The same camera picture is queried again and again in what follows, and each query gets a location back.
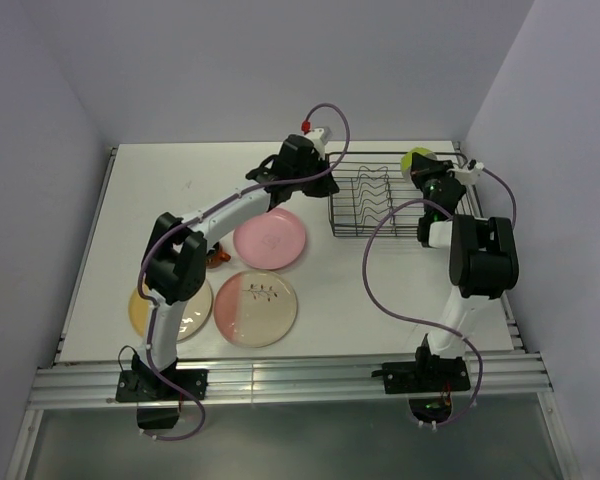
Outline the pink plastic plate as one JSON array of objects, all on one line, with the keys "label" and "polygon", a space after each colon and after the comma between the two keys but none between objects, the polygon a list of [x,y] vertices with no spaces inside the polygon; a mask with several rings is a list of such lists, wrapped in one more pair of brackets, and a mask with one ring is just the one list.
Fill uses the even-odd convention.
[{"label": "pink plastic plate", "polygon": [[251,218],[233,232],[233,246],[243,262],[255,269],[278,270],[302,254],[306,228],[292,212],[275,208]]}]

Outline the white and green square bowl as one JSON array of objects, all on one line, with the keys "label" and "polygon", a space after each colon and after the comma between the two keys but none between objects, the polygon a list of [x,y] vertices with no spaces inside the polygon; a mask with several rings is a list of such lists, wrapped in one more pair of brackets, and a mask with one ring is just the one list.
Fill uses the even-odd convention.
[{"label": "white and green square bowl", "polygon": [[414,163],[414,159],[417,156],[422,156],[425,158],[428,158],[430,160],[436,160],[437,156],[436,154],[424,147],[415,147],[413,149],[411,149],[410,151],[408,151],[406,154],[404,154],[401,157],[400,160],[400,171],[402,174],[402,177],[404,178],[404,180],[406,182],[410,182],[411,181],[411,170],[413,167],[413,163]]}]

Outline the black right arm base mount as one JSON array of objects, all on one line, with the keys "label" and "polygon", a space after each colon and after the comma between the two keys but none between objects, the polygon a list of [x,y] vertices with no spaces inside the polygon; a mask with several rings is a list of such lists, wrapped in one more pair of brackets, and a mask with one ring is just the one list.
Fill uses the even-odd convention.
[{"label": "black right arm base mount", "polygon": [[465,362],[461,358],[427,361],[387,362],[371,374],[380,378],[388,395],[429,394],[429,397],[411,399],[413,416],[424,423],[447,421],[453,411],[453,392],[471,388]]}]

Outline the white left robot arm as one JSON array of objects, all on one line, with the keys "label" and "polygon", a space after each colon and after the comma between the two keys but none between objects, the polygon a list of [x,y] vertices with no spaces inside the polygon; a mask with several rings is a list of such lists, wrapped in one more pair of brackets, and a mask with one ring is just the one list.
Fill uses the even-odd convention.
[{"label": "white left robot arm", "polygon": [[186,303],[206,280],[211,248],[248,220],[267,213],[300,192],[325,198],[339,191],[325,158],[326,127],[289,135],[278,153],[246,174],[246,183],[218,203],[184,216],[169,212],[156,220],[141,263],[137,292],[148,303],[142,345],[132,371],[139,388],[163,399],[175,386],[177,335]]}]

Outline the black wire dish rack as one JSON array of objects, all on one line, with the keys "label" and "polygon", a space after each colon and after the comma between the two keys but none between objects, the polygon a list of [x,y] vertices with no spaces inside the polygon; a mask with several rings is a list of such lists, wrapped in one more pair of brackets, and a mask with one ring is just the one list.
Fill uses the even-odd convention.
[{"label": "black wire dish rack", "polygon": [[[461,153],[435,152],[438,160],[451,160],[455,167],[468,163]],[[468,214],[465,195],[460,200],[428,200],[400,171],[401,152],[352,152],[335,169],[340,191],[329,199],[329,222],[336,237],[367,237],[383,218],[381,237],[405,237],[426,245],[433,224],[449,215]]]}]

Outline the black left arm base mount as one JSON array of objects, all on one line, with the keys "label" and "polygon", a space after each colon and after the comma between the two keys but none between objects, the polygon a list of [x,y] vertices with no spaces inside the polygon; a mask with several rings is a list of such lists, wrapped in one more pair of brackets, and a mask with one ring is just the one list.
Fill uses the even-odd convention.
[{"label": "black left arm base mount", "polygon": [[[168,373],[167,378],[198,400],[205,398],[208,380],[206,369],[176,369]],[[183,393],[152,374],[148,381],[132,370],[124,370],[119,375],[115,402],[135,404],[137,425],[143,430],[172,429],[181,419],[184,401]]]}]

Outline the orange and black cup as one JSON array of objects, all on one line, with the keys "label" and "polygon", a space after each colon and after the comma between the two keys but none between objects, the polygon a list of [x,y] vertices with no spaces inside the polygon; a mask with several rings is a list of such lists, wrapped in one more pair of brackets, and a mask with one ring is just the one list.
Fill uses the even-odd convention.
[{"label": "orange and black cup", "polygon": [[206,268],[215,269],[231,260],[231,255],[220,242],[215,243],[206,254]]}]

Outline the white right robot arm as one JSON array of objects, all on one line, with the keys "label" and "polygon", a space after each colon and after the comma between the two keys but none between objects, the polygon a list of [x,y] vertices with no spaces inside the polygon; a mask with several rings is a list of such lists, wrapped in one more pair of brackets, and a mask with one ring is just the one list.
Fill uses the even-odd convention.
[{"label": "white right robot arm", "polygon": [[463,166],[440,160],[425,148],[415,148],[401,161],[403,176],[420,191],[423,215],[417,239],[425,248],[449,253],[451,292],[440,328],[427,335],[424,344],[432,355],[413,365],[415,383],[432,390],[448,374],[442,359],[455,360],[468,349],[479,312],[511,290],[519,278],[514,222],[509,218],[478,218],[456,211],[468,188],[488,172],[475,160]]}]

